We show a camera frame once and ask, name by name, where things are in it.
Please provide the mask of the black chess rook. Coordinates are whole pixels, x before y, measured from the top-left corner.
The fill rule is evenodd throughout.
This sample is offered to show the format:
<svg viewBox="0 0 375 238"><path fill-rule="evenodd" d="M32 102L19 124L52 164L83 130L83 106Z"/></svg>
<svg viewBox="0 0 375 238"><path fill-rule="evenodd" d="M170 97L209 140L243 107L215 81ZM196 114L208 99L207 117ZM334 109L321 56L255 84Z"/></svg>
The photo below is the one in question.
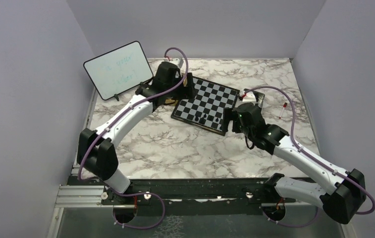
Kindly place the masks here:
<svg viewBox="0 0 375 238"><path fill-rule="evenodd" d="M206 122L206 117L201 117L200 120L199 120L199 123L205 124L205 122Z"/></svg>

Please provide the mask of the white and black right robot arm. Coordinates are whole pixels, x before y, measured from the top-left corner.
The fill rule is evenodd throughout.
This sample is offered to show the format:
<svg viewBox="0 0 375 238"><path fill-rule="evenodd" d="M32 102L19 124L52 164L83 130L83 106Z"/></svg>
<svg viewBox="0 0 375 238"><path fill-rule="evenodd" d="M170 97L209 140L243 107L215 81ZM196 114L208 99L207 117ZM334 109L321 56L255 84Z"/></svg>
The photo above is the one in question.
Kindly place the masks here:
<svg viewBox="0 0 375 238"><path fill-rule="evenodd" d="M222 129L245 135L252 147L275 155L309 176L313 183L274 174L263 188L264 198L275 202L279 198L292 198L324 210L334 221L348 224L367 196L365 176L358 169L347 171L336 166L295 142L291 134L275 124L267 124L261 108L244 103L237 108L223 110Z"/></svg>

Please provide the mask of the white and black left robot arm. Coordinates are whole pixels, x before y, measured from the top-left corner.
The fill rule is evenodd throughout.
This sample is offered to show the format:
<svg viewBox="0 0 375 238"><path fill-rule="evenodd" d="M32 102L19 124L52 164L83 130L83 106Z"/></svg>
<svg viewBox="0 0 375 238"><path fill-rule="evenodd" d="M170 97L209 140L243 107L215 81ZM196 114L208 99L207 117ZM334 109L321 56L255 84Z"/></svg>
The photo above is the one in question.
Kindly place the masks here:
<svg viewBox="0 0 375 238"><path fill-rule="evenodd" d="M116 147L134 126L167 100L192 99L195 95L192 73L182 74L177 65L163 61L155 76L139 85L122 110L96 129L81 131L77 151L80 169L105 182L120 203L128 203L133 190L129 187L130 179L118 168Z"/></svg>

